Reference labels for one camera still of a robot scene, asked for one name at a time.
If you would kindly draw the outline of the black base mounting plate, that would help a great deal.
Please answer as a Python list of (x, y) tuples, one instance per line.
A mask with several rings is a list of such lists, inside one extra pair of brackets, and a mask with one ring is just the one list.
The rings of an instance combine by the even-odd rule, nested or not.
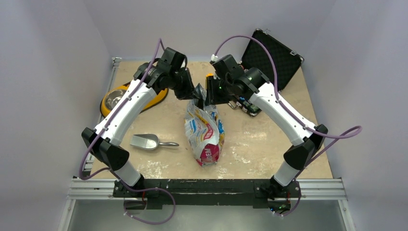
[(298, 199), (300, 187), (272, 185), (270, 179), (145, 179), (137, 192), (115, 181), (114, 198), (143, 198), (148, 209), (163, 205), (252, 206), (253, 208), (289, 207)]

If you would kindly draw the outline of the silver metal scoop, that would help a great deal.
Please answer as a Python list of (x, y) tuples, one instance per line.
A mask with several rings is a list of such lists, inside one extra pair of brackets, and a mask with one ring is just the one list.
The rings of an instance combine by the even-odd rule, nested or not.
[(134, 134), (130, 140), (130, 145), (148, 151), (154, 150), (159, 146), (179, 146), (176, 142), (161, 142), (155, 134)]

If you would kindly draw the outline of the yellow double pet bowl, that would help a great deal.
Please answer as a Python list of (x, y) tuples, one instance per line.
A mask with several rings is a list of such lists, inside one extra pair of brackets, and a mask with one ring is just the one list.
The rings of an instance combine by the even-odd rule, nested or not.
[[(100, 103), (100, 113), (103, 117), (107, 117), (111, 110), (116, 106), (116, 104), (120, 101), (122, 96), (125, 94), (125, 92), (128, 90), (130, 86), (130, 82), (123, 84), (111, 91), (109, 91), (101, 100)], [(144, 111), (149, 110), (150, 108), (160, 104), (168, 95), (169, 89), (164, 89), (160, 91), (157, 96), (151, 100), (141, 111), (143, 113)]]

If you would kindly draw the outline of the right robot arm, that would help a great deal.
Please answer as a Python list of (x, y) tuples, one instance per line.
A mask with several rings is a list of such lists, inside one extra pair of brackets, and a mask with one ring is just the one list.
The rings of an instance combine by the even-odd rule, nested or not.
[(322, 147), (328, 129), (301, 116), (279, 93), (275, 93), (275, 86), (259, 69), (252, 67), (244, 71), (230, 54), (221, 59), (212, 55), (210, 64), (215, 75), (206, 80), (205, 105), (227, 104), (235, 96), (243, 96), (265, 112), (291, 142), (292, 146), (284, 153), (284, 161), (270, 183), (274, 195), (283, 195)]

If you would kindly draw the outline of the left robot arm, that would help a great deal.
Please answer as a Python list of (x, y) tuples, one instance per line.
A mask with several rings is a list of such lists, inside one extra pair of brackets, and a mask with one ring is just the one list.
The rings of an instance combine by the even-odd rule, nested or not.
[(108, 116), (95, 128), (84, 128), (81, 133), (88, 148), (86, 153), (105, 163), (132, 197), (142, 194), (144, 177), (131, 164), (129, 152), (120, 144), (133, 121), (162, 90), (173, 90), (179, 100), (198, 97), (186, 59), (185, 54), (167, 47), (160, 58), (154, 57), (140, 65), (129, 88)]

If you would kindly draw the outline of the black poker chip case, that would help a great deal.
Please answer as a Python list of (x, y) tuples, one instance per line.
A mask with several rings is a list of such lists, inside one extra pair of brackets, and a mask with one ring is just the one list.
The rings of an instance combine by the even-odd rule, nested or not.
[[(262, 43), (271, 55), (277, 71), (277, 89), (282, 91), (301, 67), (304, 58), (262, 29), (257, 28), (252, 37)], [(256, 42), (249, 41), (240, 64), (244, 69), (258, 68), (274, 82), (274, 72), (268, 55)]]

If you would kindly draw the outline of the colourful pet food bag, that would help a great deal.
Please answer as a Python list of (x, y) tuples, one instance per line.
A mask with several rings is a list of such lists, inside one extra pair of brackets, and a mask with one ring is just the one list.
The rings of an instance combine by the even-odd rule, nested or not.
[(196, 162), (204, 167), (216, 164), (224, 142), (225, 131), (215, 105), (199, 109), (199, 100), (190, 100), (184, 116), (185, 135)]

